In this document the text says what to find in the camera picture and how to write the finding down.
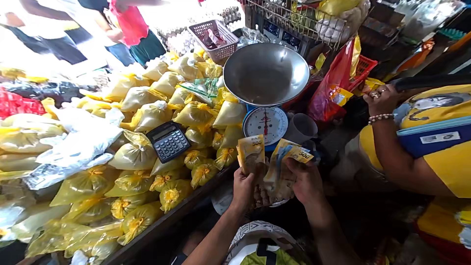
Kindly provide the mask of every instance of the sticker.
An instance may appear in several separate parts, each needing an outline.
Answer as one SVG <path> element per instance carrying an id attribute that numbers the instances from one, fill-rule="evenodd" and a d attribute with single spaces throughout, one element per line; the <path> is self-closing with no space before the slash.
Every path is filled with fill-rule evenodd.
<path id="1" fill-rule="evenodd" d="M 433 142 L 445 142 L 451 140 L 459 140 L 461 139 L 459 132 L 446 132 L 440 133 L 435 135 L 423 136 L 420 138 L 420 141 L 425 143 L 433 143 Z"/>

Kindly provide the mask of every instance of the blue folder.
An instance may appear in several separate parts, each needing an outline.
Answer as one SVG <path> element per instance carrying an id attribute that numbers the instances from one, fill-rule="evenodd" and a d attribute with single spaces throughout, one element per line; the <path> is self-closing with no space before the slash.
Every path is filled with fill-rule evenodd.
<path id="1" fill-rule="evenodd" d="M 401 145 L 419 158 L 471 141 L 471 116 L 407 128 L 397 134 Z"/>

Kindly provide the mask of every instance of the pink top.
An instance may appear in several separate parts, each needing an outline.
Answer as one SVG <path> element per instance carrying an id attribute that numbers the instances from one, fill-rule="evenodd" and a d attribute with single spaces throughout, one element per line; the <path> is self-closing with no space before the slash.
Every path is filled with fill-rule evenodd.
<path id="1" fill-rule="evenodd" d="M 116 0 L 111 0 L 110 11 L 118 20 L 119 27 L 124 36 L 121 41 L 126 46 L 137 45 L 141 42 L 142 38 L 147 37 L 149 26 L 147 26 L 137 7 L 128 7 L 128 10 L 120 13 L 116 9 Z"/>

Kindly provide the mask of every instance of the scale dial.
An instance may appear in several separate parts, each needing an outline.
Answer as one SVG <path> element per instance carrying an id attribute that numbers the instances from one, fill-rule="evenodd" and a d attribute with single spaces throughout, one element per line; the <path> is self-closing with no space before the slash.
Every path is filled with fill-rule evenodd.
<path id="1" fill-rule="evenodd" d="M 243 130 L 246 137 L 263 134 L 265 145 L 279 141 L 288 129 L 288 117 L 278 108 L 256 108 L 244 119 Z"/>

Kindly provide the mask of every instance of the plastic basket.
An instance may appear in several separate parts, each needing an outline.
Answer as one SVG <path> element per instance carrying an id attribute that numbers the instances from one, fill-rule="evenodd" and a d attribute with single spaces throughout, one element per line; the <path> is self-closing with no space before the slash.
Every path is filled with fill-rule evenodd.
<path id="1" fill-rule="evenodd" d="M 232 32 L 230 32 L 226 28 L 226 26 L 224 26 L 224 24 L 219 20 L 206 21 L 203 23 L 195 24 L 193 26 L 189 26 L 188 28 L 190 32 L 195 35 L 199 45 L 206 51 L 206 53 L 208 53 L 209 57 L 211 57 L 211 59 L 215 62 L 229 57 L 237 49 L 237 43 L 239 42 L 239 38 L 232 34 Z M 223 38 L 227 44 L 212 50 L 206 47 L 206 45 L 203 44 L 203 41 L 201 39 L 204 37 L 204 33 L 208 29 L 217 30 L 221 38 Z"/>
<path id="2" fill-rule="evenodd" d="M 357 70 L 355 72 L 355 77 L 353 81 L 350 82 L 348 91 L 354 90 L 361 82 L 363 82 L 367 77 L 370 71 L 378 64 L 378 61 L 371 60 L 365 56 L 360 55 L 357 64 Z"/>

